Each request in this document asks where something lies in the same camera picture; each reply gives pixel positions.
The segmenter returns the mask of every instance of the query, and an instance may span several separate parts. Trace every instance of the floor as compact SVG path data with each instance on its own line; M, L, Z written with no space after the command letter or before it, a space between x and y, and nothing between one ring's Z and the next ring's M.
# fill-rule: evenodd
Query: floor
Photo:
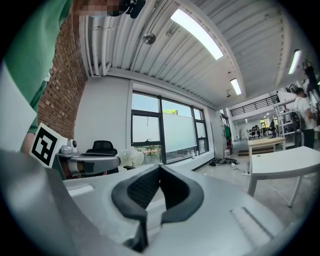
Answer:
M238 186L241 190L247 192L250 183L250 176L242 175L249 170L249 156L238 156L239 150L247 150L248 142L246 139L235 141L233 143L233 155L230 158L236 159L238 165L231 167L225 166L209 166L197 170L198 173L218 178ZM312 204L314 191L316 189L317 175L310 178L303 178L298 195L292 208L288 207L297 178L285 178L275 180L259 180L257 182L254 198L260 203L272 210L283 224L287 227L297 218L301 218L307 212Z

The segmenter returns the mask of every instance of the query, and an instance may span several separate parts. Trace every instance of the white shelving unit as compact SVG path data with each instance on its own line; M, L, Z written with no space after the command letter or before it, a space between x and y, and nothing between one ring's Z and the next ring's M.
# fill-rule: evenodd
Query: white shelving unit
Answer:
M289 135L293 135L295 131L287 132L287 129L285 128L286 126L293 124L293 120L291 118L290 113L294 111L290 110L290 111L284 112L285 110L284 105L287 105L293 102L295 102L294 99L273 104L275 115L278 121L279 136L285 138L285 146L287 148L293 147L295 145L294 139L292 138L292 136L289 136ZM287 117L290 117L290 120L285 120L285 115L287 115Z

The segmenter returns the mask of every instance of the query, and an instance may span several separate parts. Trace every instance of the white pipe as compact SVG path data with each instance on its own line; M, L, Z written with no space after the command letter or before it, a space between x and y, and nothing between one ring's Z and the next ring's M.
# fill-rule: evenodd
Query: white pipe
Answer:
M89 66L89 70L91 73L91 76L94 75L93 71L92 71L92 66L91 66L91 59L90 59L90 49L89 49L89 38L88 38L88 23L89 23L89 16L85 16L85 32L84 32L84 39L85 39L85 51L86 51L86 58L88 61L88 66Z
M97 51L98 22L99 22L99 18L94 17L92 22L92 56L93 56L94 73L96 76L100 75L99 65L98 65L98 51Z
M107 75L106 70L106 51L107 51L107 37L108 30L110 29L111 17L107 16L104 18L103 30L102 30L102 43L101 43L101 65L102 65L102 74Z

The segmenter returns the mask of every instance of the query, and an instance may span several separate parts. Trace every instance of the table leg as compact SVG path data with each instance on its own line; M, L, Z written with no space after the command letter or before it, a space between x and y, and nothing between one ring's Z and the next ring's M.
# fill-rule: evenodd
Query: table leg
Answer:
M256 191L256 187L257 187L257 177L255 175L253 175L251 173L251 179L250 179L250 185L249 185L249 189L248 189L248 194L250 196L254 196L255 195L255 191Z
M249 174L252 174L252 147L249 146Z
M298 177L297 181L296 181L296 185L295 185L295 190L293 192L293 195L292 195L292 198L288 204L289 207L292 207L292 205L294 204L294 201L297 197L297 194L298 194L298 190L299 190L299 187L300 187L300 184L301 184L301 180L302 180L302 176Z

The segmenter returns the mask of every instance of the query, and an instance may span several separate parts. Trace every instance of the fluorescent light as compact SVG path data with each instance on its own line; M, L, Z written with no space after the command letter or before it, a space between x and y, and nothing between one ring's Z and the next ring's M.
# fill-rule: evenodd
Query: fluorescent light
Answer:
M181 9L175 11L171 16L171 20L178 23L180 26L188 30L192 35L197 38L201 44L212 54L212 56L217 60L221 58L224 54L219 49L218 45L211 38L211 36L200 26L193 18L186 14Z
M230 82L231 82L231 84L233 86L233 89L235 90L236 95L240 95L241 94L241 89L240 89L240 86L238 84L238 80L235 78L235 79L232 79Z
M291 67L289 69L289 75L293 74L296 71L300 56L301 56L301 50L295 50Z

